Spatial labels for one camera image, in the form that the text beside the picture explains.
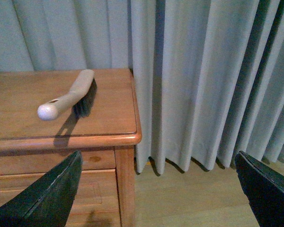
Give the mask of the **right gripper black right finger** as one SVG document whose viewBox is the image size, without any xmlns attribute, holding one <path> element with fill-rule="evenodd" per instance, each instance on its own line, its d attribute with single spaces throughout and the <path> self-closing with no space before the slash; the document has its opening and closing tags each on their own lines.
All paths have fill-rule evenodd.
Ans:
<svg viewBox="0 0 284 227">
<path fill-rule="evenodd" d="M 240 151 L 235 166 L 242 190 L 261 227 L 284 227 L 284 176 Z"/>
</svg>

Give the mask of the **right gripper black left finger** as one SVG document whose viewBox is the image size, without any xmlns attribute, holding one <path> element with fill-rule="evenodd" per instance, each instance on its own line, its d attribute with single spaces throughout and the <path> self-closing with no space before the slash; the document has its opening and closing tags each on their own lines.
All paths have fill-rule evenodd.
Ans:
<svg viewBox="0 0 284 227">
<path fill-rule="evenodd" d="M 79 150 L 0 207 L 0 227 L 66 225 L 82 172 Z"/>
</svg>

